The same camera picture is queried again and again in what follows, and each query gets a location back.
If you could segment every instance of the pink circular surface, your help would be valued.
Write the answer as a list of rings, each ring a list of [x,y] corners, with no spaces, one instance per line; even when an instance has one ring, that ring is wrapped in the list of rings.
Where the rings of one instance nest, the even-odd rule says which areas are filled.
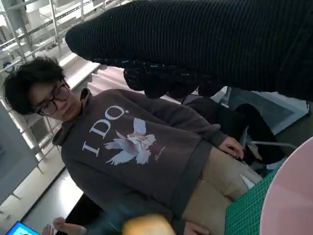
[[[274,176],[263,204],[260,235],[313,235],[313,138]]]

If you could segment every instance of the hoodie hood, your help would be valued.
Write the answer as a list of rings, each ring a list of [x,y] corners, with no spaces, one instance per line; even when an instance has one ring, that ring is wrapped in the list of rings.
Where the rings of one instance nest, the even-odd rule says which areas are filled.
[[[53,138],[52,143],[54,145],[62,146],[65,140],[68,137],[69,131],[72,129],[72,127],[75,125],[76,121],[79,120],[81,117],[84,116],[86,107],[89,104],[89,101],[92,99],[92,94],[88,88],[84,88],[80,95],[80,100],[82,102],[82,110],[79,113],[79,115],[70,120],[65,121],[62,123],[61,129],[56,133],[56,135]]]

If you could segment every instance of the eyeglasses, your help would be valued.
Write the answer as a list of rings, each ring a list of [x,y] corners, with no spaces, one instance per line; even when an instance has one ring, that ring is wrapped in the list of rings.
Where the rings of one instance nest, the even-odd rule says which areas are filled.
[[[69,96],[68,86],[63,83],[59,88],[53,93],[52,99],[46,100],[43,105],[36,111],[38,114],[52,115],[57,111],[58,107],[55,103],[58,101],[65,101]]]

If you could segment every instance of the laptop screen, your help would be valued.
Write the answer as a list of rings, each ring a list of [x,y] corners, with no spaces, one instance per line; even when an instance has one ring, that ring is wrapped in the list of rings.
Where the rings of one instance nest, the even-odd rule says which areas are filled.
[[[39,235],[39,233],[25,226],[21,222],[16,222],[6,235]]]

